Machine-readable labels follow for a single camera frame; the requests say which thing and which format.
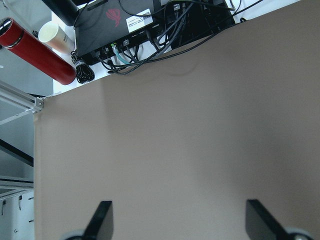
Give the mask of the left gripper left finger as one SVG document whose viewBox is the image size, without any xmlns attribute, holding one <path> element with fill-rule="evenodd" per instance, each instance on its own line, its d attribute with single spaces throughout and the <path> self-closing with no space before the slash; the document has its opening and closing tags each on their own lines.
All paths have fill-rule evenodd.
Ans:
<svg viewBox="0 0 320 240">
<path fill-rule="evenodd" d="M 84 240 L 111 240 L 113 237 L 113 202 L 101 201 L 83 233 Z"/>
</svg>

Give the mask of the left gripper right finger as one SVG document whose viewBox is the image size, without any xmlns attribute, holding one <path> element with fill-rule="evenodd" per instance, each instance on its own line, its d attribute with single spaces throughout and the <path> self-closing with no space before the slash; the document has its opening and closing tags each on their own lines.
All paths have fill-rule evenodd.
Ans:
<svg viewBox="0 0 320 240">
<path fill-rule="evenodd" d="M 245 206 L 245 231 L 250 240 L 287 240 L 288 233 L 257 199 Z"/>
</svg>

